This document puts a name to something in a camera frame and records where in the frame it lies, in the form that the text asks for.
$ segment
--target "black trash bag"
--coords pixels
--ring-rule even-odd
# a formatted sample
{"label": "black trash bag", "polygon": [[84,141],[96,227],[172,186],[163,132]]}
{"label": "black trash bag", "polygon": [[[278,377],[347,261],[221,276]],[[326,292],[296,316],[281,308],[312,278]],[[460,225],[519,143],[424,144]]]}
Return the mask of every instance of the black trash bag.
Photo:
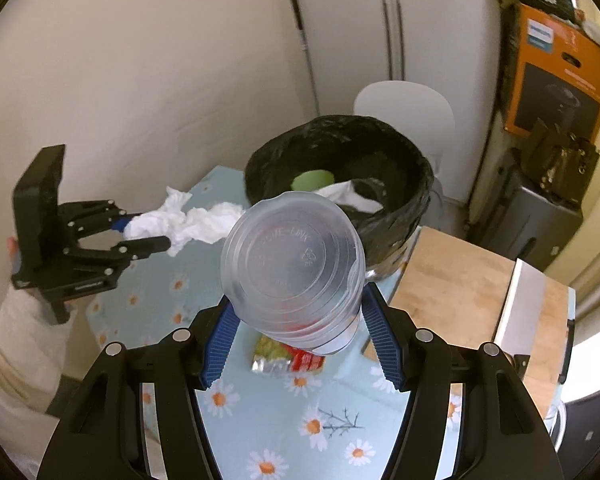
{"label": "black trash bag", "polygon": [[372,117],[331,115],[271,139],[244,171],[251,204],[291,190],[296,176],[327,170],[336,182],[358,179],[356,192],[383,208],[361,213],[343,207],[365,248],[366,266],[383,262],[416,229],[429,205],[433,172],[420,150]]}

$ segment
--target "silver screw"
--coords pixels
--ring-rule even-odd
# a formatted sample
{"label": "silver screw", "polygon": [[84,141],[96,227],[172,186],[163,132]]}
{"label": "silver screw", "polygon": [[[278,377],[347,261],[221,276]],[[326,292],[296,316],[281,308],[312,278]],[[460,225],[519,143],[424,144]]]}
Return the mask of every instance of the silver screw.
{"label": "silver screw", "polygon": [[429,330],[421,328],[416,332],[416,339],[423,343],[429,343],[430,341],[433,341],[433,334],[429,332]]}
{"label": "silver screw", "polygon": [[120,343],[111,343],[105,350],[107,355],[118,355],[121,351],[122,345]]}
{"label": "silver screw", "polygon": [[482,349],[484,350],[485,354],[488,354],[491,356],[496,356],[500,353],[500,349],[498,348],[498,345],[495,345],[493,343],[487,343],[485,346],[482,347]]}
{"label": "silver screw", "polygon": [[189,330],[187,330],[186,328],[180,328],[176,330],[171,337],[173,337],[174,341],[182,342],[186,341],[187,339],[189,339],[189,337],[191,337],[191,332],[189,332]]}

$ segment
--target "green object in trash can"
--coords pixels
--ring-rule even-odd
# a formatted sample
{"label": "green object in trash can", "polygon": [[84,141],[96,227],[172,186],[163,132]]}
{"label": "green object in trash can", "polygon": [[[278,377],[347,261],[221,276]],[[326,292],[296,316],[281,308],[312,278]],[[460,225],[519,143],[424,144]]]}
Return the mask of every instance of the green object in trash can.
{"label": "green object in trash can", "polygon": [[315,191],[336,182],[331,171],[311,170],[305,171],[295,177],[291,183],[292,191]]}

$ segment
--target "white chair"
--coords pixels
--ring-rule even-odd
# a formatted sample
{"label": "white chair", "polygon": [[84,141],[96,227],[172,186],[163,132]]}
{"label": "white chair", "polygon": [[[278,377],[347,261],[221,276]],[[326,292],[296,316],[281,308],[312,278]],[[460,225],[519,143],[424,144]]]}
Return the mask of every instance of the white chair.
{"label": "white chair", "polygon": [[451,106],[442,95],[417,83],[379,81],[362,89],[353,113],[393,126],[429,159],[438,177],[445,149],[452,145],[456,129]]}

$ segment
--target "blue gripper pad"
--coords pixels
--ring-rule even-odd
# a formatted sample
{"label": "blue gripper pad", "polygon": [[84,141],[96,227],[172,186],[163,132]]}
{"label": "blue gripper pad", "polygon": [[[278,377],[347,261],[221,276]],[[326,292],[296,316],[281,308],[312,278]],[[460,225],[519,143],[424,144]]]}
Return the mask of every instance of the blue gripper pad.
{"label": "blue gripper pad", "polygon": [[367,283],[362,289],[362,316],[376,348],[384,377],[398,390],[404,382],[402,349],[383,311],[388,308],[376,284]]}
{"label": "blue gripper pad", "polygon": [[205,362],[200,375],[201,382],[208,388],[220,378],[222,369],[234,342],[235,333],[240,325],[240,318],[235,315],[234,306],[227,301],[218,322],[205,344]]}

